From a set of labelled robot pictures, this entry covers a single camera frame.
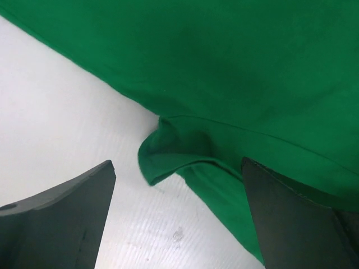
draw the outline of white table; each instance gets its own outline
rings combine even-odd
[[[0,206],[106,159],[117,184],[97,269],[261,269],[178,176],[150,188],[157,117],[0,17]]]

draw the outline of white surface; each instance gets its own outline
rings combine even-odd
[[[117,184],[97,269],[262,268],[180,177],[147,185],[137,149],[156,124],[0,17],[0,206],[111,159]]]

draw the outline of green towel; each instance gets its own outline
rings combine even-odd
[[[0,0],[0,14],[160,115],[147,181],[183,176],[261,262],[244,156],[357,201],[358,0]]]

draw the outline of screw hole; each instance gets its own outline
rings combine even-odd
[[[13,209],[16,206],[17,206],[17,204],[15,204],[15,203],[9,203],[8,205],[4,205],[4,206],[0,207],[0,211]]]

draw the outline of green fabric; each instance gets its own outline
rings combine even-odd
[[[244,156],[359,197],[358,0],[0,0],[0,14],[160,115],[145,178],[182,175],[260,261]]]

